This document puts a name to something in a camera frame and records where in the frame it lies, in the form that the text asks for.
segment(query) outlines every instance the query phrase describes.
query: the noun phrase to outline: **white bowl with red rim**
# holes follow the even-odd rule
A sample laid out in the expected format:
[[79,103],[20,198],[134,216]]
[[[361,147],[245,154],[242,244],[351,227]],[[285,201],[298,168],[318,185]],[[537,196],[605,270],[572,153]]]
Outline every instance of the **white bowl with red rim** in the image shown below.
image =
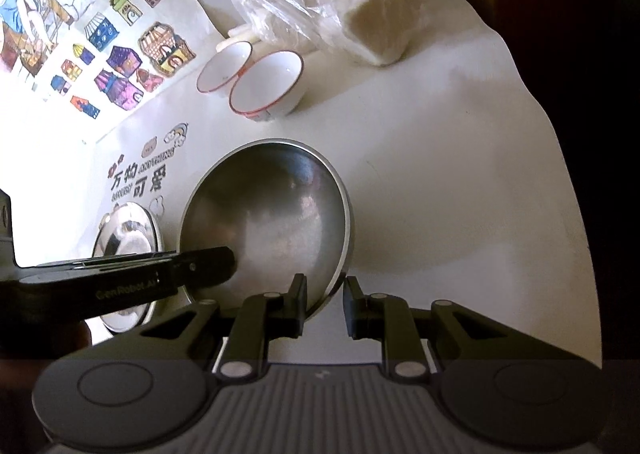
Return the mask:
[[220,98],[228,98],[238,78],[252,63],[254,48],[241,41],[216,53],[202,69],[196,87],[202,93],[212,92]]
[[231,110],[254,121],[286,116],[306,92],[305,61],[295,51],[263,56],[234,84],[229,94]]

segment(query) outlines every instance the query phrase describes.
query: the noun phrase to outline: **white table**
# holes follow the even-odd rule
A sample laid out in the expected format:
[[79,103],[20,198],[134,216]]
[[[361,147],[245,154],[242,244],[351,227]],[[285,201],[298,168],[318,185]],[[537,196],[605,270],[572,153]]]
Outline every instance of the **white table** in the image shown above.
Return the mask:
[[[221,32],[238,22],[228,0],[201,1]],[[428,27],[398,64],[378,70],[308,56],[311,89],[283,120],[234,115],[196,92],[196,74],[146,106],[166,126],[192,120],[180,182],[163,191],[165,239],[175,245],[193,187],[223,155],[256,139],[296,139],[324,154],[347,186],[356,220],[350,274],[365,293],[422,308],[452,299],[599,365],[593,270],[554,130],[502,39],[465,0],[424,1]],[[97,169],[108,169],[118,146],[140,151],[144,112],[111,135]],[[93,223],[80,252],[93,244],[105,203],[85,202]],[[373,362],[380,346],[348,338],[336,297],[301,339],[273,343],[270,357]]]

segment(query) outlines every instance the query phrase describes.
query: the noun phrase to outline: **blue dress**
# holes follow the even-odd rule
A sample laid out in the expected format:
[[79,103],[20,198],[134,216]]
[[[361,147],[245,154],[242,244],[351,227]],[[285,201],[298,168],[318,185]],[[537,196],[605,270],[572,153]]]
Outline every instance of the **blue dress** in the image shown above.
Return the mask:
[[18,13],[18,0],[5,0],[0,4],[0,17],[17,34],[24,33],[22,19]]

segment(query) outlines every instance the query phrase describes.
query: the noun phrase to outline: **metal bowl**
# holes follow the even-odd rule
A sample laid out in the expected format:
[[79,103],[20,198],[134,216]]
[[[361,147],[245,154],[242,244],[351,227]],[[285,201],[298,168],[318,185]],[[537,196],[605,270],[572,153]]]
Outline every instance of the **metal bowl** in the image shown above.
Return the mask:
[[182,217],[178,249],[228,246],[238,270],[219,286],[188,291],[223,308],[307,278],[307,315],[339,288],[353,244],[342,180],[322,155],[284,139],[255,141],[222,158],[200,181]]
[[[143,207],[125,203],[113,213],[106,214],[100,223],[93,257],[164,251],[158,223]],[[111,334],[125,333],[149,322],[156,313],[156,302],[102,315],[100,319]]]

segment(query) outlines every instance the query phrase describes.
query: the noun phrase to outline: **red rim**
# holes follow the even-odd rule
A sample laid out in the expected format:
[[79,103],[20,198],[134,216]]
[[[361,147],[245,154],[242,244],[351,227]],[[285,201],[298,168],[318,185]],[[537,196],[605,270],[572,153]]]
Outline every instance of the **red rim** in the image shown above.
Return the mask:
[[275,100],[273,100],[270,104],[265,105],[264,107],[260,107],[260,108],[255,109],[255,110],[248,110],[246,112],[243,112],[241,110],[236,110],[234,108],[233,104],[231,103],[231,99],[233,98],[234,91],[236,90],[236,86],[240,83],[240,78],[238,78],[238,81],[234,84],[234,86],[231,88],[231,91],[229,92],[229,107],[231,108],[231,110],[234,113],[239,114],[240,116],[244,116],[244,117],[251,117],[254,114],[258,114],[261,111],[264,111],[264,110],[267,110],[270,107],[273,107],[276,103],[278,103],[280,100],[282,100],[282,98],[284,96],[289,94],[291,89],[296,87],[296,84],[300,81],[300,78],[302,78],[302,73],[305,71],[305,60],[304,60],[304,58],[302,58],[302,55],[300,55],[300,53],[298,53],[297,51],[274,51],[273,53],[269,53],[268,55],[264,55],[261,58],[259,58],[258,60],[256,60],[254,62],[254,65],[251,66],[251,67],[254,68],[255,66],[257,66],[258,62],[260,62],[261,60],[267,58],[267,56],[276,55],[277,53],[291,53],[293,55],[296,55],[300,59],[300,72],[299,72],[298,77],[296,78],[295,82],[293,82],[293,84],[291,84],[289,86],[289,88],[285,92],[283,92],[281,95],[279,95],[279,97],[277,97]]
[[[247,40],[238,40],[238,42],[234,42],[233,44],[227,46],[226,48],[224,48],[220,53],[225,52],[226,50],[228,50],[229,48],[232,48],[233,46],[235,46],[236,44],[242,44],[246,42],[247,44],[249,44],[249,54],[247,55],[246,60],[242,63],[242,65],[240,66],[240,69],[238,69],[238,71],[236,71],[234,74],[231,75],[231,77],[226,81],[223,82],[222,84],[220,84],[218,87],[214,87],[212,89],[209,90],[202,90],[199,86],[198,83],[196,82],[196,88],[198,90],[198,92],[201,92],[202,94],[209,94],[210,92],[216,92],[217,90],[219,90],[222,87],[225,87],[226,84],[228,84],[229,82],[231,82],[234,78],[236,78],[236,76],[238,76],[238,74],[240,74],[240,71],[242,71],[242,68],[244,68],[244,66],[246,65],[246,63],[249,61],[249,59],[251,58],[251,55],[254,53],[254,46],[252,45],[251,42],[247,42]],[[220,55],[220,53],[216,53],[216,55],[213,56],[213,58],[211,60],[213,60],[217,55]],[[205,71],[205,69],[207,68],[207,66],[204,66],[204,69],[200,72],[200,75],[198,76],[198,82],[200,81],[200,77],[202,76],[203,72]]]

